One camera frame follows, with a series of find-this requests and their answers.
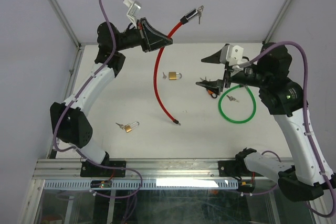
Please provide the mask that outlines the small padlock keys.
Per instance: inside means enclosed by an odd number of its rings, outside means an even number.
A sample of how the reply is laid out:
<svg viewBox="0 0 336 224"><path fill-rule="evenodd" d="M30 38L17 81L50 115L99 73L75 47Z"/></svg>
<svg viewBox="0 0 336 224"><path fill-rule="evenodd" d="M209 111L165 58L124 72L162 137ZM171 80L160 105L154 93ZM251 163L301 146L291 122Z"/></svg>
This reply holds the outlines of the small padlock keys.
<svg viewBox="0 0 336 224"><path fill-rule="evenodd" d="M116 123L116 125L118 125L119 128L121 128L121 129L124 129L124 127L125 127L123 124L119 124L119 123Z"/></svg>

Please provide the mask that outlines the green cable lock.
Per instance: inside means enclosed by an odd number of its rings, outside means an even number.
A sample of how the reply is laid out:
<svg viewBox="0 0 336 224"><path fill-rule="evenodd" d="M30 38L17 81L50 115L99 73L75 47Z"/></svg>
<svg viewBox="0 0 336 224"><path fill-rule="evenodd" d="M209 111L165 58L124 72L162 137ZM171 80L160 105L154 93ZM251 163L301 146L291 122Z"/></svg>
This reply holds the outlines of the green cable lock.
<svg viewBox="0 0 336 224"><path fill-rule="evenodd" d="M251 98L251 101L252 101L252 104L253 104L253 110L250 114L250 116L244 120L233 120L231 118L229 118L223 111L222 109L222 101L224 99L224 97L227 97L228 94L236 89L239 89L239 88L244 88L247 93L249 94L250 98ZM244 86L244 85L237 85L237 86L234 86L232 88L229 88L228 90L226 90L220 97L219 97L219 101L218 101L218 105L217 105L217 108L218 108L218 111L220 113L220 115L228 122L230 123L233 123L233 124L245 124L249 121L251 121L254 117L255 117L255 114L257 112L257 103L256 103L256 99L255 99L255 96L254 94L252 93L251 89L248 87L248 86Z"/></svg>

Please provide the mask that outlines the green lock keys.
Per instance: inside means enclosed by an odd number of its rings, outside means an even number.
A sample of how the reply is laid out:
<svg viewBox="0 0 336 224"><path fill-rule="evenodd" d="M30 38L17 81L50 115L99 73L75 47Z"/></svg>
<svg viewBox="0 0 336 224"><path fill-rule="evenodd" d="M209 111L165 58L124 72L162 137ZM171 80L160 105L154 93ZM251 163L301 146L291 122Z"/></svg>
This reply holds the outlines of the green lock keys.
<svg viewBox="0 0 336 224"><path fill-rule="evenodd" d="M236 99L236 98L235 98L235 97L233 97L233 96L227 95L227 97L228 97L229 101L235 101L235 102L239 102L239 100L238 100L238 99Z"/></svg>

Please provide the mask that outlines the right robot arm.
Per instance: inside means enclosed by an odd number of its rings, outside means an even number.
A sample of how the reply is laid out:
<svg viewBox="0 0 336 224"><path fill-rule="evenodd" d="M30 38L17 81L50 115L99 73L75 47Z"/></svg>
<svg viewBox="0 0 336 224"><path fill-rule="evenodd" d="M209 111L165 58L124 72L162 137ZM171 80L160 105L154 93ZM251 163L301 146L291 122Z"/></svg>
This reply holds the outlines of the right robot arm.
<svg viewBox="0 0 336 224"><path fill-rule="evenodd" d="M279 125L289 147L293 164L267 158L252 148L235 156L230 174L255 172L269 178L293 202L311 201L327 189L335 189L335 172L326 162L314 135L307 101L307 84L292 81L288 74L292 63L287 41L267 43L260 54L248 59L240 46L226 44L203 63L223 64L224 75L215 81L200 81L200 87L221 94L231 84L259 90L259 98Z"/></svg>

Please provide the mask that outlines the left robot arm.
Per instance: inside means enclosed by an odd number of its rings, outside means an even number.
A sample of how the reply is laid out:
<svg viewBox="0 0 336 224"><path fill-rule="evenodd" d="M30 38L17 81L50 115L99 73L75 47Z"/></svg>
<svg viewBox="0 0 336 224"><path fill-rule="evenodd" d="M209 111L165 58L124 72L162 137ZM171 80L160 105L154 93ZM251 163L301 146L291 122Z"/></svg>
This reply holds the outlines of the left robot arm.
<svg viewBox="0 0 336 224"><path fill-rule="evenodd" d="M86 159L86 170L104 176L112 172L109 154L93 140L93 128L88 114L104 88L120 73L125 56L123 50L141 47L143 52L152 52L173 43L170 35L154 29L146 18L138 19L133 28L119 31L111 22L97 28L98 54L93 67L82 85L63 102L54 102L50 107L53 145L62 152L57 140L69 144Z"/></svg>

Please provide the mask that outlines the large brass padlock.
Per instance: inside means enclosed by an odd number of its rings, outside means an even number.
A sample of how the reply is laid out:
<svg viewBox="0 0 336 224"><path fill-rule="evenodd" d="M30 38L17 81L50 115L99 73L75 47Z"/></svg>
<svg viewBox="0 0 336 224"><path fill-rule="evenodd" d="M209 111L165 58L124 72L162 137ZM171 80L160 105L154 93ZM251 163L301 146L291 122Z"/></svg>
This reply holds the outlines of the large brass padlock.
<svg viewBox="0 0 336 224"><path fill-rule="evenodd" d="M169 80L179 80L182 78L182 74L179 72L169 72Z"/></svg>

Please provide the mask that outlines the small brass padlock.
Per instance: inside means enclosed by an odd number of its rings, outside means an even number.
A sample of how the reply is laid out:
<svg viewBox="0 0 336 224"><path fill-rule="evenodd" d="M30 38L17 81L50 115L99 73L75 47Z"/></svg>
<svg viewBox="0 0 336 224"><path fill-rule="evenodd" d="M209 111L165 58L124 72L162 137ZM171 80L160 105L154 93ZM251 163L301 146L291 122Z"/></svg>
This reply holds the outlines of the small brass padlock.
<svg viewBox="0 0 336 224"><path fill-rule="evenodd" d="M140 125L140 123L138 121L135 121L133 123L125 125L124 130L125 130L126 133L129 133L132 130L134 130L136 127L138 127L139 125Z"/></svg>

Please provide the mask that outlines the orange black padlock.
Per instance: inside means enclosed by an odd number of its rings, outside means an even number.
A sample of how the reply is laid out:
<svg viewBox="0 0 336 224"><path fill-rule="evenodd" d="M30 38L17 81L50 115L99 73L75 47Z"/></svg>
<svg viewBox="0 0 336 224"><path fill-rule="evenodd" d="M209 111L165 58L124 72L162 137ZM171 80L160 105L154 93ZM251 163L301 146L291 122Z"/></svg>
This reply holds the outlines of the orange black padlock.
<svg viewBox="0 0 336 224"><path fill-rule="evenodd" d="M212 92L211 90L207 90L207 93L211 96L211 98L216 99L218 97L217 94L215 94L214 92Z"/></svg>

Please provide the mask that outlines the red lock keys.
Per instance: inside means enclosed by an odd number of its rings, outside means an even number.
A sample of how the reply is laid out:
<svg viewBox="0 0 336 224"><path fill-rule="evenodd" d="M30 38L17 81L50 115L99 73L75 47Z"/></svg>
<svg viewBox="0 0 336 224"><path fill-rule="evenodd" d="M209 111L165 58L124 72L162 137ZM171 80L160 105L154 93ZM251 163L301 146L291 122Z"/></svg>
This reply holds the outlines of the red lock keys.
<svg viewBox="0 0 336 224"><path fill-rule="evenodd" d="M204 10L204 6L201 5L198 9L197 9L197 14L198 14L198 24L201 24L201 18L202 18L202 13Z"/></svg>

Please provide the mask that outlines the black head key bunch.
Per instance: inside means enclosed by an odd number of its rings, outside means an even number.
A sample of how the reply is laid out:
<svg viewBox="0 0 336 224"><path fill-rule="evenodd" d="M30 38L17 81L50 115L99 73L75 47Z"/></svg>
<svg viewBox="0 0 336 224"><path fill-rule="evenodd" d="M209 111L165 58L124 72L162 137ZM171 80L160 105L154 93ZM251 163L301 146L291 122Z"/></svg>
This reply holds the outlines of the black head key bunch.
<svg viewBox="0 0 336 224"><path fill-rule="evenodd" d="M201 80L202 82L204 82L204 81L206 81L206 82L210 82L210 81L211 81L211 79L207 79L207 77L200 78L200 80Z"/></svg>

